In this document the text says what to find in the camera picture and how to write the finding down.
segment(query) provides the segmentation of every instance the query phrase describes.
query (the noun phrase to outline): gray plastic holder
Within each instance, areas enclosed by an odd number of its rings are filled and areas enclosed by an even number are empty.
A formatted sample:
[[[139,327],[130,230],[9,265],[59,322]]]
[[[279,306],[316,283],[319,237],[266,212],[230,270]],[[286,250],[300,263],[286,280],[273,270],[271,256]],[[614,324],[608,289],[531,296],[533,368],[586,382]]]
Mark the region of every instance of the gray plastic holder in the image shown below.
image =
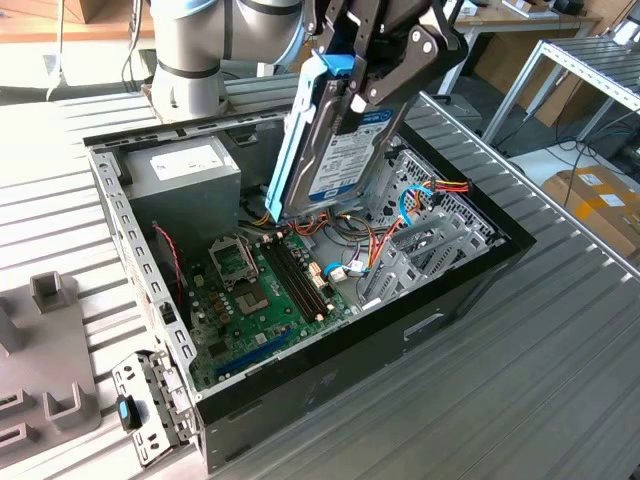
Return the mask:
[[[48,272],[0,292],[0,468],[100,424],[77,289]]]

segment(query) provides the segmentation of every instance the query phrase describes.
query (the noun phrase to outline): hard drive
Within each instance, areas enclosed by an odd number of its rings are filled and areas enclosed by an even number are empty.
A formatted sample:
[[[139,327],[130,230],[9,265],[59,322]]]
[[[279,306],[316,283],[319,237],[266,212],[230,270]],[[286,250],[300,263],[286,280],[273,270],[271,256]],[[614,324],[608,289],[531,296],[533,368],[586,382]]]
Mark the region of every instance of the hard drive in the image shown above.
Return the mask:
[[[298,96],[267,194],[266,206],[276,221],[361,196],[412,106],[412,102],[368,105],[354,132],[334,134],[332,126],[347,82],[344,74],[350,68],[335,66],[331,57],[341,56],[316,56],[303,66]],[[305,97],[319,82],[325,83],[324,89],[315,89],[322,92],[321,97]]]

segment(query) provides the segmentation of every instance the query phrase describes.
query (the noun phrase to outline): blue cable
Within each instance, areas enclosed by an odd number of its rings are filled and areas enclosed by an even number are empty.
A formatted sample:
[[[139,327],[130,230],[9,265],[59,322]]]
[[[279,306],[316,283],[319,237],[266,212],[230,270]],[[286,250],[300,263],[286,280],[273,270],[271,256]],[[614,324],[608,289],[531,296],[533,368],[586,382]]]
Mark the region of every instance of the blue cable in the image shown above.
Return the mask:
[[[331,272],[331,270],[335,270],[336,268],[342,267],[343,265],[340,262],[333,262],[330,263],[329,265],[327,265],[324,269],[324,274],[329,275],[329,273]]]
[[[410,187],[405,188],[400,194],[400,215],[402,215],[403,220],[407,225],[411,225],[411,220],[409,219],[409,215],[407,214],[406,208],[404,208],[404,197],[410,190],[418,190],[424,193],[427,197],[433,195],[433,192],[428,188],[423,187],[422,185],[411,185]]]

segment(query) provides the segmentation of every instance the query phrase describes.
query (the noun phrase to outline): yellow wire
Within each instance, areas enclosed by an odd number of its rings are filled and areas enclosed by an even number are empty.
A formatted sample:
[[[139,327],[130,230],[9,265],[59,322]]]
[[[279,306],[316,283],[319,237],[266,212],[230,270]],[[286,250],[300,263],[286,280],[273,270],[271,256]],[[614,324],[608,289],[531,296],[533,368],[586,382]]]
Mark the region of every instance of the yellow wire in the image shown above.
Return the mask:
[[[262,218],[256,222],[253,222],[253,224],[257,227],[261,227],[262,225],[264,225],[265,223],[267,223],[269,221],[269,212],[266,212]]]

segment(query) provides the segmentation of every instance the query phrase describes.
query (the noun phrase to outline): ram slot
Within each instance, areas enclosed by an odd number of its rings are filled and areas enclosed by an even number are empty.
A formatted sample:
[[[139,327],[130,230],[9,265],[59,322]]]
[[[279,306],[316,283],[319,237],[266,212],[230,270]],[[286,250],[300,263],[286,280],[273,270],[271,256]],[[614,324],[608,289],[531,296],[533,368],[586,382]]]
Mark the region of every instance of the ram slot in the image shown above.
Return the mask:
[[[281,243],[267,245],[263,248],[263,254],[307,322],[315,321],[319,314],[328,313],[327,306],[315,287],[300,271],[295,259],[284,245]]]

